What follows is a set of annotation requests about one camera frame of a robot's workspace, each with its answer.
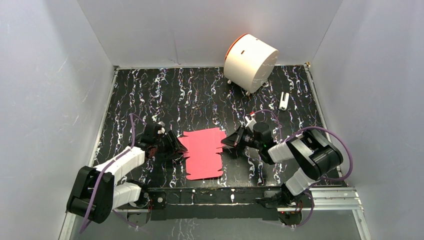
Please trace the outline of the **pink paper box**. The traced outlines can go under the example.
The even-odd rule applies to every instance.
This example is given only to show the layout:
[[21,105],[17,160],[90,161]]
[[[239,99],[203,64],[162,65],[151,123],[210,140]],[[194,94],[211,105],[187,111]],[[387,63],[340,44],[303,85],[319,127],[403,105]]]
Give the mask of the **pink paper box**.
[[219,127],[185,131],[179,138],[187,151],[185,160],[186,179],[190,181],[214,179],[223,175],[222,156],[226,132]]

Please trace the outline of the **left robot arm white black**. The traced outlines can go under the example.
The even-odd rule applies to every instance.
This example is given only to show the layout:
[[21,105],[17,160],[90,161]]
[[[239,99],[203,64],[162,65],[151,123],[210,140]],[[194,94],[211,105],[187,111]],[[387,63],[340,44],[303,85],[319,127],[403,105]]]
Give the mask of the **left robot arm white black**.
[[66,210],[83,217],[86,223],[100,224],[121,206],[145,208],[152,202],[146,184],[137,180],[120,183],[120,180],[155,156],[175,159],[187,152],[172,130],[166,131],[160,123],[148,123],[139,136],[132,136],[121,153],[102,164],[83,166],[78,171]]

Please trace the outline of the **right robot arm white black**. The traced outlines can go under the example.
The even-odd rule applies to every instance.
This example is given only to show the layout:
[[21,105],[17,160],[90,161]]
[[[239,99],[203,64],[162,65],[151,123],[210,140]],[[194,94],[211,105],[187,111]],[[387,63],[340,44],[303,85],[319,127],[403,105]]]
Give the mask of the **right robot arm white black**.
[[265,208],[295,207],[308,188],[344,161],[341,152],[314,128],[302,130],[278,143],[272,137],[267,123],[256,122],[252,126],[239,126],[234,133],[224,137],[221,143],[236,150],[246,147],[256,149],[266,164],[296,161],[297,170],[281,185],[279,192],[256,200]]

